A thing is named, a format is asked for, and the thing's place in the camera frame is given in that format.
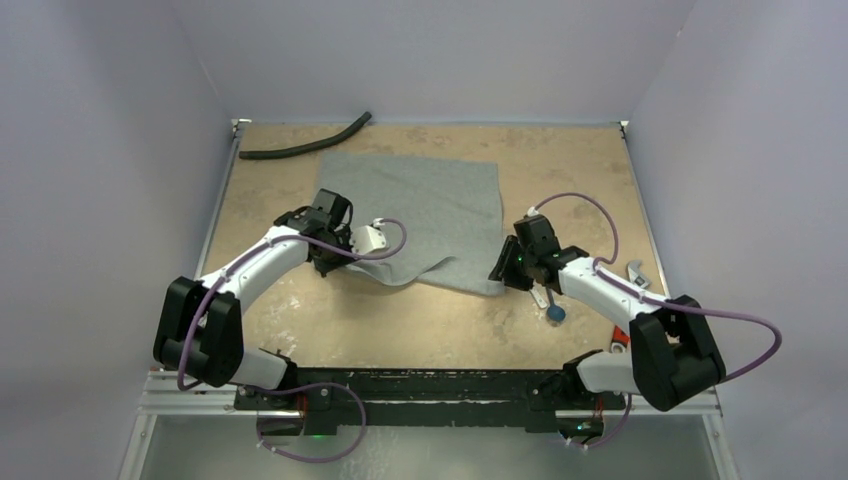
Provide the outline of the grey cloth napkin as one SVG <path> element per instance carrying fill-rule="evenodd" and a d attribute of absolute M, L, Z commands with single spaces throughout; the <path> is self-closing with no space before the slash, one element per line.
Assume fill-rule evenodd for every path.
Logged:
<path fill-rule="evenodd" d="M 384 232 L 402 250 L 385 260 L 355 262 L 349 271 L 400 287 L 414 281 L 495 297 L 489 278 L 502 249 L 503 203 L 491 162 L 416 156 L 328 153 L 317 185 L 351 200 L 353 224 L 400 221 Z"/>

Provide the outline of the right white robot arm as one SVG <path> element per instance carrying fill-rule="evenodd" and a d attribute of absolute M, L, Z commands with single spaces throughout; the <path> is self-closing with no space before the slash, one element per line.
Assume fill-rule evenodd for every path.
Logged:
<path fill-rule="evenodd" d="M 727 377 L 715 338 L 697 301 L 666 299 L 619 286 L 619 276 L 585 250 L 560 245 L 550 221 L 526 216 L 513 225 L 489 277 L 508 288 L 542 287 L 549 296 L 576 300 L 620 328 L 624 353 L 592 351 L 563 366 L 561 392 L 576 407 L 600 393 L 642 396 L 669 411 Z"/>

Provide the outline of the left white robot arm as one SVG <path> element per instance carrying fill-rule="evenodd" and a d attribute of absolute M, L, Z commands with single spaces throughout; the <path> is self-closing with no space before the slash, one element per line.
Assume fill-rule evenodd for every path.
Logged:
<path fill-rule="evenodd" d="M 351 263 L 353 205 L 321 189 L 311 204 L 274 220 L 246 252 L 199 279 L 179 277 L 166 290 L 153 357 L 213 387 L 259 388 L 272 408 L 297 399 L 296 365 L 288 357 L 247 347 L 242 318 L 284 274 L 304 263 L 321 275 Z"/>

